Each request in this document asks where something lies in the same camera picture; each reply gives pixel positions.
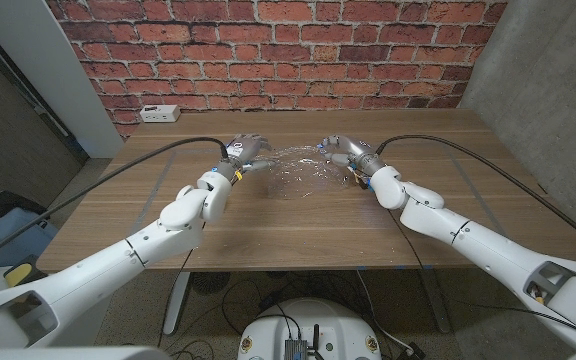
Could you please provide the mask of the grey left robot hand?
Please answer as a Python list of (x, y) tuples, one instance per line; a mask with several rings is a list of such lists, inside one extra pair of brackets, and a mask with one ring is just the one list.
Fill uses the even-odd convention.
[(231, 180), (261, 149), (272, 150), (267, 138), (259, 134), (237, 134), (226, 146), (228, 157), (217, 164), (216, 172)]

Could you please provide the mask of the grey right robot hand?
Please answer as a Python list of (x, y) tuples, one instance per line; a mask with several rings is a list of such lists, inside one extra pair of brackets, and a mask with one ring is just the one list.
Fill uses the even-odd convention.
[(366, 142), (344, 135), (330, 135), (318, 145), (333, 164), (350, 167), (372, 177), (386, 164)]

